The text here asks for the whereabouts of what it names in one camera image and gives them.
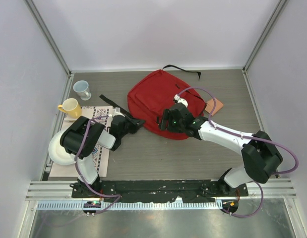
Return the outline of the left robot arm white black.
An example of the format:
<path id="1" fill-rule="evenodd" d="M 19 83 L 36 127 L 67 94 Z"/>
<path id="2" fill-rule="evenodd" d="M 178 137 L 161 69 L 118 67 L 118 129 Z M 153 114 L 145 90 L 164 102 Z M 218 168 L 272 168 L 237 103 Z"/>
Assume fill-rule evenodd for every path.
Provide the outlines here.
<path id="1" fill-rule="evenodd" d="M 80 116 L 60 138 L 60 146 L 65 149 L 66 153 L 74 155 L 78 180 L 77 183 L 72 185 L 73 190 L 79 191 L 90 198 L 96 196 L 120 198 L 120 195 L 100 193 L 102 190 L 100 176 L 88 156 L 92 154 L 97 144 L 111 151 L 116 151 L 125 135 L 137 133 L 144 124 L 145 120 L 117 115 L 112 116 L 111 125 L 109 129 L 106 129 L 96 119 Z"/>

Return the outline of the red backpack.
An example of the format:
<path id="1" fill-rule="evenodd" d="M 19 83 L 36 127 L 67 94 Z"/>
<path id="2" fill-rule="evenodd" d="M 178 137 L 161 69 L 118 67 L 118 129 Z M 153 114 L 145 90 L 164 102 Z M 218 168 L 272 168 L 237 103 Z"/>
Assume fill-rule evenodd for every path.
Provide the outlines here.
<path id="1" fill-rule="evenodd" d="M 184 140 L 185 133 L 162 131 L 158 128 L 165 109 L 174 105 L 174 96 L 189 85 L 163 69 L 156 70 L 137 83 L 127 95 L 128 111 L 120 112 L 145 120 L 144 127 L 168 139 Z"/>

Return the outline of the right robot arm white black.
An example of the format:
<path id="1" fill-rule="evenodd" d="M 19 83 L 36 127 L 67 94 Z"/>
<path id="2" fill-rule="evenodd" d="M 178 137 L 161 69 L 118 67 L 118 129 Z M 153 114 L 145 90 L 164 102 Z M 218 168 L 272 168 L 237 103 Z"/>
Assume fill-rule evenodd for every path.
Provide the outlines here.
<path id="1" fill-rule="evenodd" d="M 220 128 L 209 118 L 194 117 L 182 103 L 164 110 L 159 128 L 219 144 L 242 157 L 242 165 L 228 169 L 218 180 L 218 189 L 225 196 L 234 193 L 244 183 L 266 183 L 283 162 L 283 157 L 276 146 L 270 143 L 267 133 L 258 131 L 251 134 Z"/>

